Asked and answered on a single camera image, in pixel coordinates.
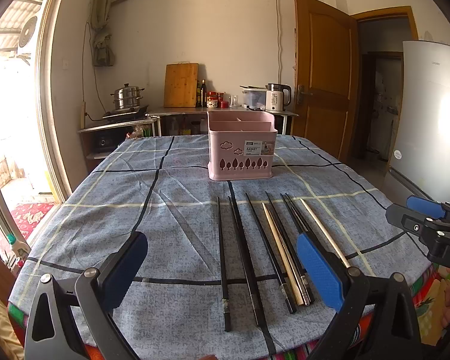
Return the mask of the black chopstick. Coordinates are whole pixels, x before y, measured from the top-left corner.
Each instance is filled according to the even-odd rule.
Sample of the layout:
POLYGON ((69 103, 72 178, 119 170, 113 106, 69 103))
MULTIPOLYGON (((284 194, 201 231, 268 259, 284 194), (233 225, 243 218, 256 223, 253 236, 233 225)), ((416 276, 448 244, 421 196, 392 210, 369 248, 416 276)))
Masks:
POLYGON ((297 208, 289 194, 284 194, 284 202, 287 205, 287 208, 289 210, 289 213, 291 214, 292 220, 295 223, 298 231, 300 233, 304 233, 308 238, 311 240, 311 242, 317 247, 317 249, 322 253, 328 253, 328 250, 323 247, 322 243, 320 242, 320 239, 317 238, 314 231, 312 230, 309 223, 306 221, 305 216, 303 213, 300 212, 300 210, 297 208))
POLYGON ((223 233, 221 205, 220 205, 219 198, 217 198, 217 206, 218 206, 218 243, 219 243, 219 255, 220 255, 220 272, 221 272, 224 331, 230 332, 232 330, 232 321, 231 321, 231 313, 230 313, 230 307, 229 307, 229 295, 228 295, 228 286, 227 286, 227 268, 226 268, 226 258, 225 258, 225 250, 224 250, 224 233, 223 233))
POLYGON ((230 195, 229 202, 232 209, 236 242, 238 244, 238 249, 241 256, 242 267, 244 270, 244 277, 247 283, 249 298, 251 301, 256 325, 259 328, 265 328, 266 319, 265 314, 263 312, 261 300, 259 299, 259 290, 257 286, 256 276, 254 274, 254 268, 249 254, 243 224, 241 222, 240 211, 238 210, 238 205, 236 204, 236 200, 233 194, 230 195))
POLYGON ((303 214, 296 207, 295 203, 293 202, 289 194, 281 194, 281 197, 292 217, 292 221, 295 223, 297 227, 297 230, 300 233, 305 233, 307 236, 309 236, 311 228, 308 225, 308 222, 306 222, 303 214))
POLYGON ((277 282, 280 287, 280 291, 282 292, 284 300, 285 300, 285 304, 288 307, 289 313, 295 314, 297 312, 297 307, 294 304, 293 297, 289 294, 289 288, 288 288, 286 279, 283 275, 283 272, 281 271, 280 264, 278 263, 277 258, 275 257, 274 251, 272 250, 272 246, 271 246, 270 242, 268 241, 266 233, 263 229, 263 225, 261 224, 260 219, 257 216, 257 212, 254 209, 254 205, 250 200, 249 194, 245 194, 245 196, 246 196, 247 202, 249 204, 249 208, 252 212, 254 222, 257 225, 257 229, 259 230, 263 244, 265 245, 268 258, 272 264, 274 274, 276 275, 277 282))
POLYGON ((266 196, 268 198, 268 203, 266 204, 266 207, 269 209, 269 211, 273 215, 274 222, 276 223, 276 226, 277 226, 277 228, 278 228, 278 230, 280 232, 280 235, 283 237, 283 240, 284 240, 284 242, 285 242, 285 244, 286 244, 286 246, 287 246, 287 248, 288 248, 288 250, 289 250, 289 252, 291 254, 292 261, 293 261, 295 267, 297 268, 297 270, 299 272, 299 275, 301 277, 303 285, 306 287, 306 293, 307 293, 307 296, 308 296, 308 299, 309 299, 309 302, 310 302, 309 306, 311 306, 313 304, 313 302, 314 302, 314 297, 313 297, 313 293, 311 292, 311 289, 310 289, 309 283, 307 281, 307 278, 305 276, 304 268, 302 267, 300 261, 298 260, 298 257, 297 257, 297 255, 295 253, 295 250, 294 250, 293 246, 292 246, 292 243, 289 240, 289 236, 288 236, 288 234, 285 231, 284 225, 282 224, 280 216, 279 216, 277 210, 275 209, 275 206, 274 206, 274 204, 272 202, 272 197, 268 193, 266 194, 266 196))

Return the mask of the metal kitchen shelf table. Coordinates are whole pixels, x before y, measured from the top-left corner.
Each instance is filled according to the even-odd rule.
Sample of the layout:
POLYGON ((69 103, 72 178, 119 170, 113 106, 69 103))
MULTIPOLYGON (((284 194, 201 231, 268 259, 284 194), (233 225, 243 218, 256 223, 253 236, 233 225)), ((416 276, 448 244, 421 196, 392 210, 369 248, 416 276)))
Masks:
POLYGON ((272 119, 281 118, 282 124, 279 129, 280 134, 287 134, 288 120, 297 118, 299 114, 292 111, 262 111, 262 110, 250 110, 248 108, 190 108, 190 107, 176 107, 176 108, 158 108, 156 110, 147 111, 150 117, 158 118, 158 132, 162 135, 161 120, 168 116, 207 116, 208 114, 215 114, 216 118, 223 120, 238 119, 239 116, 248 116, 252 121, 258 120, 258 116, 261 114, 269 114, 272 119))

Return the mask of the white refrigerator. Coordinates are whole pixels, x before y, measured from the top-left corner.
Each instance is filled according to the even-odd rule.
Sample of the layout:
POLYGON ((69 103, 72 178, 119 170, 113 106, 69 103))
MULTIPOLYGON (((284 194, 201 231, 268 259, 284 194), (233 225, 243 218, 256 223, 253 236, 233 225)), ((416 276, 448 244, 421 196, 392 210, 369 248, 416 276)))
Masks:
POLYGON ((401 111, 382 191, 398 204, 410 196, 450 203, 450 46, 403 44, 401 111))

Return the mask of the blue checked tablecloth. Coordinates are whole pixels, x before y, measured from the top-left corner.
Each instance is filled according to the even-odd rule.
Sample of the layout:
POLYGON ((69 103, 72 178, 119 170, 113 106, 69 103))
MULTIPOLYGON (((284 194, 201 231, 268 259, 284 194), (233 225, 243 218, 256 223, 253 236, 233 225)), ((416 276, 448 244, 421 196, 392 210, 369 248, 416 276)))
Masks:
POLYGON ((43 274, 74 278, 99 267, 133 232, 148 254, 113 319, 142 359, 259 359, 266 340, 283 359, 303 359, 334 312, 320 299, 290 314, 245 194, 263 226, 270 194, 291 239, 298 232, 281 194, 301 211, 302 198, 346 258, 366 275, 401 272, 419 291, 431 272, 424 249, 385 219, 389 200, 331 154, 303 138, 279 136, 273 175, 263 180, 213 181, 206 136, 126 141, 82 182, 31 248, 9 302, 32 308, 43 274), (230 195, 243 224, 265 314, 256 325, 236 242, 230 195), (218 206, 220 199, 232 330, 224 331, 218 206))

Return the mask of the white electric kettle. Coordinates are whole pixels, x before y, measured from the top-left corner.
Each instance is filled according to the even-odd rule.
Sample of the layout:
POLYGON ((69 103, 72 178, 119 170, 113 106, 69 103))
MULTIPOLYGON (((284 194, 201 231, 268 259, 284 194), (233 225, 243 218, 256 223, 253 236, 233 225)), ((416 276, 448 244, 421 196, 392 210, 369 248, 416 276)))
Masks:
POLYGON ((289 85, 269 83, 266 85, 266 110, 283 111, 292 102, 292 89, 289 85))

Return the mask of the pink utensil holder box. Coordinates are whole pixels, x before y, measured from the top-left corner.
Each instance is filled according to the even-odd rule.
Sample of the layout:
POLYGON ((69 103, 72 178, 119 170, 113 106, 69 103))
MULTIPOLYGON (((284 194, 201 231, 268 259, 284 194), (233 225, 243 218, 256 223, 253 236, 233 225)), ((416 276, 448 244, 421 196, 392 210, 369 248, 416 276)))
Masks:
POLYGON ((216 181, 272 177, 277 129, 269 114, 223 120, 208 114, 209 178, 216 181))

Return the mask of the low metal side shelf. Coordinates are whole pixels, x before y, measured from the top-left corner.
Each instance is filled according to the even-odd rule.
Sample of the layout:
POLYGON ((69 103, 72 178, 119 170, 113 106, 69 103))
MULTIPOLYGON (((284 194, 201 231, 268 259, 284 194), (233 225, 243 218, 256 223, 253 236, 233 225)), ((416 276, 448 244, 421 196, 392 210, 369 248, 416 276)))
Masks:
POLYGON ((159 117, 147 117, 86 127, 78 131, 86 169, 91 173, 105 158, 130 137, 160 137, 159 117))

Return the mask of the clear plastic food container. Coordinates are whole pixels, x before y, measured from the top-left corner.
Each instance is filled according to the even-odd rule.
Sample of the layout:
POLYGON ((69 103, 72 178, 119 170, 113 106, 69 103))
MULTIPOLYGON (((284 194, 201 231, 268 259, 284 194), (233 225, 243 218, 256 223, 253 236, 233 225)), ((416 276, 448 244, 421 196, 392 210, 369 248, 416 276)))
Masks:
POLYGON ((255 111, 265 111, 266 110, 266 92, 267 90, 262 87, 255 87, 250 85, 242 85, 243 94, 243 107, 255 110, 255 111))

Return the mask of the brown wooden door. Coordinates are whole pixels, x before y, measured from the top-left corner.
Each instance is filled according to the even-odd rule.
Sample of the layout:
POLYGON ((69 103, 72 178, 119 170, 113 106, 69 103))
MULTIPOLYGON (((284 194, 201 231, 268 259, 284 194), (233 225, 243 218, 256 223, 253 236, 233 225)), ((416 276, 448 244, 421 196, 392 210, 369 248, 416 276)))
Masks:
POLYGON ((359 90, 355 18, 319 0, 295 3, 295 105, 292 134, 345 163, 359 90))

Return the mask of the red lidded jar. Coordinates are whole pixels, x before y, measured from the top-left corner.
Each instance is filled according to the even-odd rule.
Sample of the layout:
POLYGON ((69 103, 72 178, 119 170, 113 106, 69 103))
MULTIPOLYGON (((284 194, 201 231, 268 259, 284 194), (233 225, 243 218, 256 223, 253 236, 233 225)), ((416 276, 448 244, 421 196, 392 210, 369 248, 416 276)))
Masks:
POLYGON ((218 108, 218 93, 215 91, 209 91, 206 95, 206 107, 218 108))

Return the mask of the induction cooker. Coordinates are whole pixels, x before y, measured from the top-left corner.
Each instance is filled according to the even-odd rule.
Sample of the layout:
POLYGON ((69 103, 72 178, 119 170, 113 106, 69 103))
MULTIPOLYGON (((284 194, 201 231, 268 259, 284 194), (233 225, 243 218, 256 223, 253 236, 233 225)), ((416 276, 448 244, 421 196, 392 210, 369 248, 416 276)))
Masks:
POLYGON ((139 119, 146 115, 148 105, 141 106, 141 107, 131 107, 127 109, 122 110, 114 110, 114 111, 107 111, 103 116, 103 120, 107 120, 111 123, 114 123, 119 120, 133 120, 133 119, 139 119))

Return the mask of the dark sauce bottle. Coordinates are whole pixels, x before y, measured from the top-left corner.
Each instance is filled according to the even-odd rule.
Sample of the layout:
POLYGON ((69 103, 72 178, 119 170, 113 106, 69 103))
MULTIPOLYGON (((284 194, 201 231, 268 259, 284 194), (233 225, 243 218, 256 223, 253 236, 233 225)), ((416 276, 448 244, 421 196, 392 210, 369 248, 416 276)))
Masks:
POLYGON ((207 99, 206 80, 203 79, 201 81, 201 89, 200 89, 200 103, 202 108, 206 107, 206 99, 207 99))

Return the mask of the stainless steel steamer pot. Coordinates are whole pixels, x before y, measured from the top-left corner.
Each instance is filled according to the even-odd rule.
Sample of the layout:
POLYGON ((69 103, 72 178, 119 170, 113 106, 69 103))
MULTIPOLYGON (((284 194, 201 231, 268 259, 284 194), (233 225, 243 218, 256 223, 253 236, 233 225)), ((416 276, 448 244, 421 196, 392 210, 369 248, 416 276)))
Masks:
POLYGON ((117 111, 125 110, 128 108, 140 107, 140 101, 142 99, 142 92, 144 88, 139 86, 129 85, 125 83, 122 88, 116 89, 111 96, 113 97, 114 107, 117 111))

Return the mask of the wooden cutting board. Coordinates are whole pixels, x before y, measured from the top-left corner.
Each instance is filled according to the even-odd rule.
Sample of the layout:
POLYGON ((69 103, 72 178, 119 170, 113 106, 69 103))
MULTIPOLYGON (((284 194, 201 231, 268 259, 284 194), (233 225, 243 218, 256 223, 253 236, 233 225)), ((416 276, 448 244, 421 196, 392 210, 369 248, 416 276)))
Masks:
POLYGON ((194 108, 197 98, 198 63, 167 64, 164 108, 194 108))

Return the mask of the hanging grey green cloth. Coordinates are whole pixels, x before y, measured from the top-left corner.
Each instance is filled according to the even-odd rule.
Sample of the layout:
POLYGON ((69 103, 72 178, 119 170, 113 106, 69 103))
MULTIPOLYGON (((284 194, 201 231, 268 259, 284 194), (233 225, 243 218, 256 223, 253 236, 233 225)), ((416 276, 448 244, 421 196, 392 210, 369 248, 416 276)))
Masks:
POLYGON ((115 55, 110 47, 111 36, 107 28, 95 34, 92 47, 92 63, 95 67, 112 67, 115 64, 115 55))

